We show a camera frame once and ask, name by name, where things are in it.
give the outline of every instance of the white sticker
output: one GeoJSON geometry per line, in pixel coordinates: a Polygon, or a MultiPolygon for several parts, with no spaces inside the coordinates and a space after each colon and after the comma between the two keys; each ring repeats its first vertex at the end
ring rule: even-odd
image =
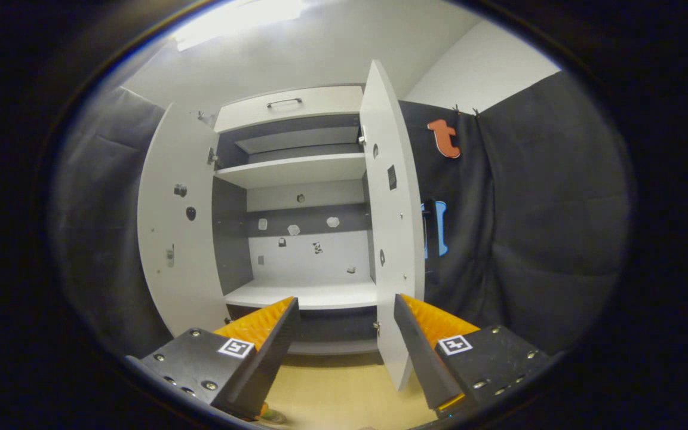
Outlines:
{"type": "Polygon", "coordinates": [[[252,348],[254,348],[254,344],[251,342],[230,338],[218,349],[218,352],[232,357],[245,358],[252,348]]]}
{"type": "Polygon", "coordinates": [[[461,335],[440,339],[439,343],[443,351],[445,351],[445,355],[458,354],[472,349],[472,346],[469,345],[466,338],[461,335]]]}

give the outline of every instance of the cabinet handle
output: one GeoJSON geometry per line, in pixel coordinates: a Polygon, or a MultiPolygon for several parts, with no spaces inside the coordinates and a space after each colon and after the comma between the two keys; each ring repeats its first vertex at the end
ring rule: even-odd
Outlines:
{"type": "Polygon", "coordinates": [[[286,100],[278,100],[278,101],[275,101],[275,102],[270,102],[270,103],[267,103],[267,109],[272,108],[272,105],[274,105],[274,104],[276,104],[276,103],[292,102],[292,101],[296,101],[296,103],[301,103],[301,98],[300,98],[300,97],[297,97],[297,98],[295,98],[295,99],[286,99],[286,100]]]}

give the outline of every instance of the beige floor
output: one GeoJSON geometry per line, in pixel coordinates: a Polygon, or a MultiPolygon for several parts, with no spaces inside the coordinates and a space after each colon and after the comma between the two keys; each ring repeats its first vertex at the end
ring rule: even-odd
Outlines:
{"type": "Polygon", "coordinates": [[[396,391],[379,354],[287,356],[267,396],[288,418],[283,430],[402,430],[437,417],[415,374],[396,391]]]}

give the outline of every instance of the ceiling light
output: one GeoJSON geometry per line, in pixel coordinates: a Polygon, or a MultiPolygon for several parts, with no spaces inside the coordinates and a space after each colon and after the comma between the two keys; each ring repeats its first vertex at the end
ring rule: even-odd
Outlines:
{"type": "Polygon", "coordinates": [[[234,0],[184,24],[175,31],[174,39],[181,52],[227,33],[297,19],[301,8],[301,0],[234,0]]]}

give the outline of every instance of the open cabinet door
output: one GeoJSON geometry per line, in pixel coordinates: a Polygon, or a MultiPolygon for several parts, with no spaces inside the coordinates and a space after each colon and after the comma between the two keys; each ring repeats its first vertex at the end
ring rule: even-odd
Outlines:
{"type": "Polygon", "coordinates": [[[423,300],[423,223],[416,166],[405,120],[384,66],[374,60],[360,124],[371,202],[379,352],[396,389],[409,378],[407,348],[394,322],[394,295],[423,300]]]}
{"type": "Polygon", "coordinates": [[[142,168],[137,194],[142,268],[158,313],[174,336],[191,327],[218,329],[228,316],[211,219],[214,166],[208,163],[208,150],[216,150],[218,136],[172,103],[142,168]],[[186,187],[186,193],[175,194],[175,185],[186,187]]]}

